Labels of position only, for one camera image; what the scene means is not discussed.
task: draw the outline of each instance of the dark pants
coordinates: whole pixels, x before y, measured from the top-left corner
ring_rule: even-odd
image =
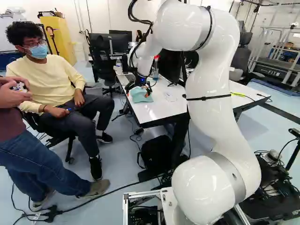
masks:
[[[68,116],[57,119],[49,113],[44,113],[39,122],[63,132],[75,132],[89,157],[95,157],[99,154],[99,148],[93,119],[97,112],[100,112],[96,127],[97,130],[105,130],[113,113],[114,101],[110,97],[94,95],[84,95],[84,99],[85,104],[79,109],[76,109],[73,100],[59,106],[64,109],[76,109],[73,112],[71,110]]]
[[[0,142],[0,165],[11,179],[33,201],[45,198],[49,188],[64,195],[85,195],[90,182],[64,168],[61,159],[30,132]]]

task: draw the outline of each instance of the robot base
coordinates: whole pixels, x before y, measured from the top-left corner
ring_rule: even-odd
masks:
[[[175,198],[173,188],[166,187],[161,190],[154,190],[148,192],[125,193],[123,195],[123,225],[128,225],[129,208],[134,208],[135,206],[139,206],[155,197],[161,199],[161,205],[164,211],[164,218],[165,218],[166,225],[193,225],[194,224],[193,222],[191,222],[186,218],[186,216],[181,211],[180,207],[177,205],[177,200]],[[228,212],[227,215],[226,216],[224,215],[224,217],[220,218],[220,220],[222,219],[225,219],[225,221],[229,220],[230,224],[235,224],[235,225],[242,225],[242,224],[250,225],[246,215],[241,210],[239,205],[236,205],[233,208],[233,210],[235,210],[236,214],[239,216],[239,219],[233,218],[234,213]]]

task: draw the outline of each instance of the whiteboard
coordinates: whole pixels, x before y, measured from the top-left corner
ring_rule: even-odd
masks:
[[[3,51],[15,51],[15,47],[8,42],[8,39],[6,38],[6,27],[11,25],[13,21],[20,21],[24,20],[24,16],[14,14],[14,17],[4,17],[0,18],[0,52]]]

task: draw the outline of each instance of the black sneaker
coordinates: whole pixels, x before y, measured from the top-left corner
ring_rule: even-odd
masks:
[[[102,179],[101,160],[98,157],[90,158],[90,173],[94,180]]]
[[[97,135],[97,140],[103,143],[113,142],[113,138],[105,132],[102,133],[102,136]]]

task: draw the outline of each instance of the floor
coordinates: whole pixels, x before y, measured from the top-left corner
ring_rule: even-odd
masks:
[[[93,81],[93,75],[91,67],[86,67],[86,62],[78,62],[75,68],[81,72],[87,81]],[[288,97],[279,92],[276,92],[270,88],[264,87],[257,83],[250,83],[250,87],[264,91],[265,93],[272,95],[273,105],[286,110],[289,113],[297,114],[300,109],[300,98]],[[95,93],[99,93],[100,89],[93,89]],[[113,116],[118,114],[118,110],[123,108],[125,103],[125,97],[116,94],[114,96],[115,110]],[[299,125],[293,123],[271,111],[268,111],[262,107],[255,107],[244,113],[242,113],[238,125],[249,141],[249,144],[255,150],[280,150],[286,142],[293,139],[293,136],[288,132],[289,128],[298,128]],[[103,162],[104,178],[111,181],[111,186],[108,191],[112,191],[116,188],[124,185],[134,183],[138,181],[137,173],[141,171],[140,167],[136,163],[136,154],[138,148],[130,141],[129,136],[136,128],[136,124],[132,117],[119,117],[114,122],[111,122],[107,132],[114,138],[112,144],[100,145],[100,154]],[[142,135],[140,145],[148,139],[155,136],[165,134],[164,127],[155,127],[145,130]],[[198,131],[193,123],[190,124],[191,135],[191,151],[192,157],[201,155],[202,153],[209,151],[212,147],[212,141]],[[288,145],[283,152],[283,161],[287,163],[291,156],[296,143]],[[67,143],[63,142],[55,146],[52,150],[55,151],[62,159],[66,154]],[[188,153],[188,148],[184,148],[184,152]],[[77,173],[80,177],[92,180],[89,172],[89,162],[81,144],[76,140],[73,146],[73,155],[75,162],[73,165],[65,164],[65,167]],[[300,177],[298,171],[300,169],[300,157],[298,157],[291,168],[291,176],[293,177],[293,184],[300,188]],[[11,225],[19,218],[20,212],[14,210],[11,200],[11,186],[10,180],[6,170],[0,167],[0,224]],[[154,186],[158,185],[157,180],[150,180],[142,184],[131,186],[120,191],[117,191],[111,195],[107,195],[92,203],[89,203],[77,210],[69,213],[57,216],[52,223],[53,225],[82,225],[82,224],[122,224],[122,195],[125,192],[133,191],[148,191]],[[22,194],[18,189],[15,190],[14,200],[18,208],[28,210],[28,197]],[[51,199],[49,205],[57,204],[60,210],[69,209],[83,203],[83,200],[77,200],[71,196],[64,196],[61,194],[55,194]],[[290,220],[284,222],[285,225],[296,225],[300,223],[299,219]],[[32,225],[30,221],[22,219],[17,225]]]

